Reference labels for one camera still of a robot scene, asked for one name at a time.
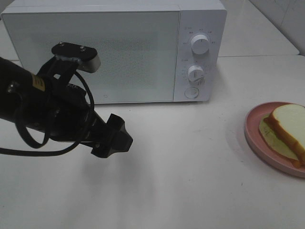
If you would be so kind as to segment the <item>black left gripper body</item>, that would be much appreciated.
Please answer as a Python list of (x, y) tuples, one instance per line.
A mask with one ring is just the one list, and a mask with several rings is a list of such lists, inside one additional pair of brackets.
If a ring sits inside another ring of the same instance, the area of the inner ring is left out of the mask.
[(107, 140), (107, 124), (94, 111), (93, 96), (77, 72), (77, 62), (56, 57), (35, 76), (37, 130), (62, 142), (97, 143)]

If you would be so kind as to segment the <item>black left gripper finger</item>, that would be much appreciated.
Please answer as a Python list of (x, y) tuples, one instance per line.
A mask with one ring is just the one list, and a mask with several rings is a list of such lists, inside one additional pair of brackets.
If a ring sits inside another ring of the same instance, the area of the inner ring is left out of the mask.
[(132, 145), (132, 137), (125, 128), (125, 121), (115, 114), (111, 114), (107, 122), (94, 122), (91, 128), (91, 141), (91, 154), (99, 158), (127, 152)]

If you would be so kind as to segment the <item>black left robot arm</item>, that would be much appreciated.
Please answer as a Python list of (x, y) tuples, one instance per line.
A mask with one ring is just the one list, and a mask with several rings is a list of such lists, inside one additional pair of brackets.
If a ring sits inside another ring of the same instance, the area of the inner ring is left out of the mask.
[(107, 158), (127, 152), (133, 142), (124, 120), (104, 121), (94, 110), (93, 95), (76, 62), (51, 58), (37, 74), (0, 61), (0, 117), (12, 122), (29, 151), (2, 148), (3, 155), (48, 157), (78, 145)]

